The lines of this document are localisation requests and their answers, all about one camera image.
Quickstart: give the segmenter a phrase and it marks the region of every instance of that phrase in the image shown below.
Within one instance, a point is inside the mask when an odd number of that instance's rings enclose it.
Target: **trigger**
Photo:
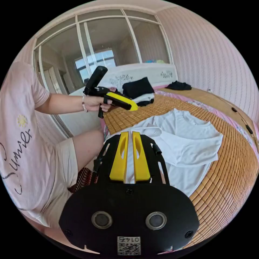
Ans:
[[[104,98],[103,98],[103,103],[104,103],[104,104],[108,104],[108,98],[104,97]]]

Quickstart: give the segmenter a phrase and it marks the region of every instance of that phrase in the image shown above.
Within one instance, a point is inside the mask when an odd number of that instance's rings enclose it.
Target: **beaded bracelet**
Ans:
[[[86,109],[86,106],[85,106],[85,104],[84,104],[84,95],[83,95],[83,98],[82,98],[82,106],[83,106],[83,108],[84,108],[84,111],[85,111],[85,112],[88,112],[88,110]]]

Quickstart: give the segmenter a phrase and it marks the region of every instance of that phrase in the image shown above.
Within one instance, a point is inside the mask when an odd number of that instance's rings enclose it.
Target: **woman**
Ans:
[[[78,172],[98,155],[104,137],[86,132],[56,146],[39,134],[35,110],[46,114],[97,111],[101,97],[50,94],[33,66],[14,62],[0,91],[0,173],[20,212],[39,225],[59,228],[62,209],[71,196],[68,188]]]

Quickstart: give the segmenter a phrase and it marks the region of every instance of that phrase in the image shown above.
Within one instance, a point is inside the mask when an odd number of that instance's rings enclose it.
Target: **screw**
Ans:
[[[190,237],[192,237],[192,235],[193,235],[193,231],[191,230],[191,231],[188,231],[186,234],[185,234],[185,238],[190,238]]]
[[[134,193],[134,191],[132,189],[130,189],[130,188],[126,189],[126,194],[132,195],[133,193]]]
[[[68,237],[73,236],[72,232],[71,232],[69,229],[66,229],[66,230],[65,230],[65,234],[66,234]]]

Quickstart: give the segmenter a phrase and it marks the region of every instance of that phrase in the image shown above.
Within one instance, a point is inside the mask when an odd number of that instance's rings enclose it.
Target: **folded black shirt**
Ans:
[[[147,106],[148,104],[151,104],[154,102],[154,99],[151,99],[150,101],[142,101],[137,103],[137,106],[142,107],[142,106]]]
[[[191,90],[192,87],[187,83],[180,83],[178,81],[172,82],[166,88],[171,90]]]
[[[135,99],[143,94],[152,94],[155,92],[147,77],[134,82],[125,83],[122,88],[123,94],[131,99]]]

